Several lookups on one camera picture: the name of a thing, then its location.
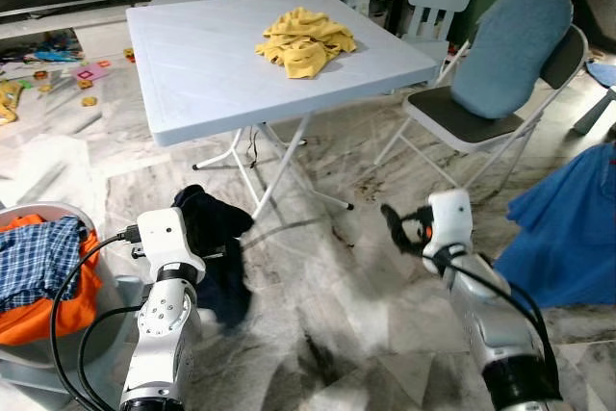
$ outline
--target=blue seat cushion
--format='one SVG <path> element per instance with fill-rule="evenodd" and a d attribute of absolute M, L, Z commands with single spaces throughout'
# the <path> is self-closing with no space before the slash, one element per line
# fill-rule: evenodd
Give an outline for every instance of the blue seat cushion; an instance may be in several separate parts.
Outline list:
<path fill-rule="evenodd" d="M 455 101 L 489 119 L 518 110 L 572 15 L 570 0 L 498 0 L 479 19 L 471 53 L 456 71 Z"/>

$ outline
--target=marble floor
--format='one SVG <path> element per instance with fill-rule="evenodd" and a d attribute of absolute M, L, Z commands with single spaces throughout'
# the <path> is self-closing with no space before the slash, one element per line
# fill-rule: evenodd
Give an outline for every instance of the marble floor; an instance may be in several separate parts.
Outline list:
<path fill-rule="evenodd" d="M 156 146 L 147 128 L 137 71 L 120 57 L 106 77 L 78 90 L 57 72 L 54 89 L 25 90 L 19 121 L 0 127 L 0 200 L 74 204 L 94 220 L 102 236 L 134 223 L 141 212 L 166 207 L 192 183 L 252 210 L 240 174 L 230 164 L 192 171 L 219 154 L 231 134 Z M 531 103 L 548 91 L 538 85 Z M 547 110 L 505 188 L 504 163 L 471 190 L 477 249 L 497 257 L 517 226 L 506 220 L 507 203 L 602 142 L 616 120 L 616 105 L 585 137 L 571 125 L 604 90 L 584 71 Z M 98 105 L 82 107 L 81 97 Z M 188 409 L 274 410 L 489 410 L 488 393 L 440 281 L 422 264 L 401 256 L 378 212 L 382 202 L 410 212 L 431 192 L 448 185 L 401 146 L 382 167 L 378 150 L 402 121 L 401 92 L 352 102 L 316 115 L 307 144 L 297 152 L 302 175 L 321 191 L 355 204 L 354 211 L 324 205 L 285 174 L 273 201 L 242 237 L 253 304 L 243 328 L 223 336 L 205 323 L 195 346 Z M 289 137 L 297 121 L 273 126 Z M 443 147 L 421 127 L 410 137 L 458 178 L 485 159 Z M 266 185 L 275 156 L 257 137 L 258 159 L 249 174 Z M 243 141 L 246 164 L 254 151 Z M 146 263 L 130 248 L 113 244 L 105 262 L 115 274 L 147 279 Z M 577 411 L 616 410 L 616 313 L 614 307 L 582 306 L 545 311 L 556 351 L 561 391 Z M 4 408 L 40 410 L 0 382 Z"/>

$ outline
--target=white chair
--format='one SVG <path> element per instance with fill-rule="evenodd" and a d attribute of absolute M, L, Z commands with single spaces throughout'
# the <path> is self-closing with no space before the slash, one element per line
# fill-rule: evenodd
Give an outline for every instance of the white chair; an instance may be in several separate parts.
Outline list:
<path fill-rule="evenodd" d="M 65 216 L 78 217 L 88 228 L 94 225 L 81 210 L 61 202 L 39 202 L 0 210 L 0 226 L 8 225 L 14 218 L 38 214 L 44 220 Z M 143 284 L 134 276 L 114 278 L 101 258 L 96 273 L 103 287 L 96 297 L 97 314 L 141 301 Z M 86 352 L 86 374 L 90 384 L 108 403 L 119 403 L 121 387 L 110 379 L 112 368 L 128 335 L 133 317 L 113 317 L 105 321 L 103 329 L 93 332 Z M 71 383 L 83 390 L 77 376 L 77 350 L 84 330 L 59 338 L 58 350 Z M 58 409 L 70 400 L 56 375 L 48 340 L 21 346 L 0 345 L 0 380 L 5 380 L 47 409 Z"/>
<path fill-rule="evenodd" d="M 452 65 L 459 60 L 469 46 L 470 43 L 467 41 L 445 73 L 440 76 L 439 81 L 448 74 Z M 507 172 L 496 189 L 496 191 L 499 191 L 520 159 L 544 111 L 578 73 L 587 53 L 588 43 L 584 33 L 578 27 L 572 25 L 545 62 L 540 74 L 540 78 L 552 88 L 552 91 L 527 119 L 522 119 L 515 114 L 501 119 L 475 116 L 453 100 L 450 87 L 441 87 L 410 95 L 402 104 L 408 118 L 376 157 L 374 164 L 380 165 L 396 141 L 400 140 L 424 158 L 454 187 L 468 189 L 515 140 L 522 139 Z M 465 183 L 460 184 L 404 136 L 404 131 L 413 120 L 418 121 L 425 129 L 457 151 L 474 153 L 497 149 L 482 168 L 477 170 Z"/>
<path fill-rule="evenodd" d="M 415 7 L 408 31 L 402 40 L 424 52 L 441 65 L 448 54 L 449 42 L 447 34 L 453 20 L 453 15 L 464 11 L 470 0 L 408 0 Z M 423 22 L 427 10 L 427 21 Z M 443 20 L 438 24 L 439 12 L 444 11 Z"/>

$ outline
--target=blue fabric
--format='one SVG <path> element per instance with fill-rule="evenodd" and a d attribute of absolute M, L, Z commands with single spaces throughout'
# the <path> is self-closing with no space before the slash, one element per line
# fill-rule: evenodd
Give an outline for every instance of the blue fabric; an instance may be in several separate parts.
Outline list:
<path fill-rule="evenodd" d="M 541 67 L 571 26 L 570 0 L 498 0 L 480 19 L 451 94 L 469 112 L 511 115 L 530 98 Z"/>
<path fill-rule="evenodd" d="M 602 86 L 608 89 L 616 86 L 616 66 L 613 64 L 586 62 L 586 69 Z"/>
<path fill-rule="evenodd" d="M 616 303 L 616 148 L 578 155 L 509 204 L 522 231 L 495 268 L 541 307 Z"/>
<path fill-rule="evenodd" d="M 53 298 L 79 262 L 83 223 L 76 217 L 26 225 L 0 233 L 0 313 Z M 72 299 L 79 273 L 62 300 Z"/>

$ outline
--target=gray chair seat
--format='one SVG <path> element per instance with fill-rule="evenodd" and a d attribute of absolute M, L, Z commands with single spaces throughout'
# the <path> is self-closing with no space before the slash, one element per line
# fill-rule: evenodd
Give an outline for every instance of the gray chair seat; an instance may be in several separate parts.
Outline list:
<path fill-rule="evenodd" d="M 408 103 L 453 136 L 466 143 L 481 143 L 514 132 L 524 120 L 516 115 L 486 119 L 468 112 L 451 97 L 451 87 L 425 90 L 408 97 Z"/>

